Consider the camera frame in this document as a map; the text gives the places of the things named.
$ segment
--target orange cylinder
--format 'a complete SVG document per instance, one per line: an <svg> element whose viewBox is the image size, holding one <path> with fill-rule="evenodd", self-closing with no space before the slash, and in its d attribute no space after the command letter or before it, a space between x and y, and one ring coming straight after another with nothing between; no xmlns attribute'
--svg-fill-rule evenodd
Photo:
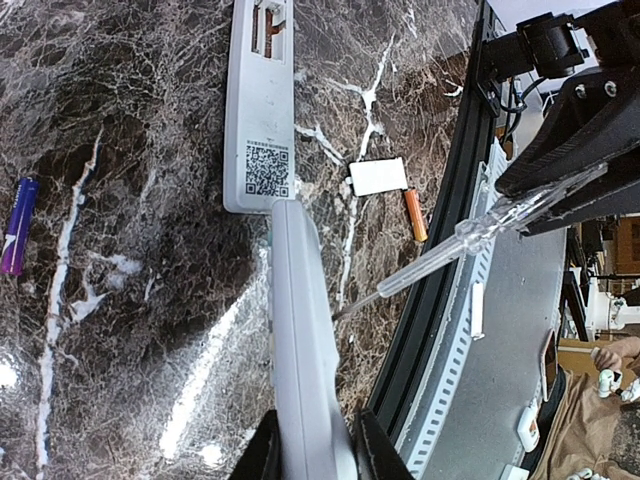
<svg viewBox="0 0 640 480"><path fill-rule="evenodd" d="M418 242L426 242L429 236L427 235L427 226L424 222L422 210L420 209L418 191L415 188L406 190L404 192L404 199L407 201L407 208L409 209L409 218L411 218L413 236Z"/></svg>

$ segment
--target marble table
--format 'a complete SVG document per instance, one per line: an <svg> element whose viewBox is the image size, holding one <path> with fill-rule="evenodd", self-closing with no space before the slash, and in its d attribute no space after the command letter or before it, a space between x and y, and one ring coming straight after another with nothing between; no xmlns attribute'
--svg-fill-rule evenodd
<svg viewBox="0 0 640 480"><path fill-rule="evenodd" d="M420 250L402 195L353 197L346 165L404 157L429 213L476 4L295 7L296 190L321 225L335 310ZM223 479L273 405L268 219L222 208L232 9L0 4L7 220L18 178L41 183L25 271L0 278L2 478ZM346 416L404 301L336 326Z"/></svg>

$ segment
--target gray metal panel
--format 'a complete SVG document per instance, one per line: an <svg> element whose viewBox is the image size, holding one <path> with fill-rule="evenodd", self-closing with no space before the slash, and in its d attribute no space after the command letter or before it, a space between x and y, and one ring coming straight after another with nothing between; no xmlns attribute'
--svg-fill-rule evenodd
<svg viewBox="0 0 640 480"><path fill-rule="evenodd" d="M540 354L557 319L565 231L498 237L485 293L486 337L471 346L423 479L498 479L519 460L516 425L538 394Z"/></svg>

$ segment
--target beige clothing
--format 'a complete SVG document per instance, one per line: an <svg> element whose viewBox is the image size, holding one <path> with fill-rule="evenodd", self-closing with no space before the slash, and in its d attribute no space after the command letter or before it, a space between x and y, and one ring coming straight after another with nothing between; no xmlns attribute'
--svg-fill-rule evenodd
<svg viewBox="0 0 640 480"><path fill-rule="evenodd" d="M629 368L638 374L640 359L634 360ZM620 431L626 429L620 423L625 408L629 412L629 407L623 407L617 395L601 399L597 379L589 375L577 376L567 372L566 376L565 395L558 406L538 468L530 478L565 480L583 468L591 468L611 480L640 480L640 472L635 467L632 468L634 475L623 470L614 460L618 459L623 465L629 463L628 455L620 455L620 448L614 443L614 437L618 441ZM631 413L640 418L640 404L637 412ZM640 438L631 443L639 445L640 453Z"/></svg>

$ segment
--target battery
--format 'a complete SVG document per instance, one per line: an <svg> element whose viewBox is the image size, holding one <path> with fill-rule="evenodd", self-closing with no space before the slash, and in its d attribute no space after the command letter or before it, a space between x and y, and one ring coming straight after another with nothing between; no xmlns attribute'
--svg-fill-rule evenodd
<svg viewBox="0 0 640 480"><path fill-rule="evenodd" d="M415 188L405 190L404 198L407 201L407 208L409 209L409 218L413 226L413 236L418 242L426 242L429 236L427 235L427 226L424 223L424 216L420 208L418 191Z"/></svg>
<svg viewBox="0 0 640 480"><path fill-rule="evenodd" d="M2 262L0 263L0 272L2 273L16 276L22 274L24 252L38 187L38 182L31 178L20 179L9 219L9 228L5 235L4 247L2 247Z"/></svg>

